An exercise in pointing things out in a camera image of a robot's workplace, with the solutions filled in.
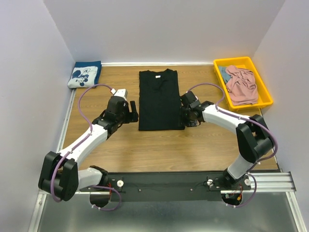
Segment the black t-shirt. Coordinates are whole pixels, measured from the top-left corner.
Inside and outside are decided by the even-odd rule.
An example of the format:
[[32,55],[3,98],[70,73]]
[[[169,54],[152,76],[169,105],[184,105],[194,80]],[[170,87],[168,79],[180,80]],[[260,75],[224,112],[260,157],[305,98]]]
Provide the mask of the black t-shirt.
[[184,130],[177,71],[140,71],[139,82],[139,130]]

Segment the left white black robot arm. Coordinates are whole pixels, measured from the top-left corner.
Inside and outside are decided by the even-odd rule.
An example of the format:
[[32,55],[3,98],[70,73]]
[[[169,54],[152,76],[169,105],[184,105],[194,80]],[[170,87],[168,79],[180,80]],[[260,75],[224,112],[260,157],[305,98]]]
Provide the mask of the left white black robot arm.
[[101,143],[107,141],[123,124],[138,121],[134,101],[112,96],[99,117],[87,131],[68,147],[55,153],[50,151],[43,160],[39,177],[39,189],[50,193],[56,202],[70,200],[79,189],[92,186],[101,191],[106,188],[105,170],[92,167],[79,171],[84,159]]

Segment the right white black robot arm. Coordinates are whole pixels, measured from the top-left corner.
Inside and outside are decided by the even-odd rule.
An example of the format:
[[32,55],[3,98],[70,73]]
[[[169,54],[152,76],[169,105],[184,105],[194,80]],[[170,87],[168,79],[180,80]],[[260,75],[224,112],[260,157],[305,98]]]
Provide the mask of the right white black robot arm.
[[182,115],[187,127],[191,127],[194,122],[206,122],[235,133],[239,156],[219,178],[219,185],[223,188],[234,189],[247,172],[266,159],[263,158],[265,154],[278,148],[278,142],[260,115],[243,116],[222,109],[212,102],[200,103],[198,100],[182,100]]

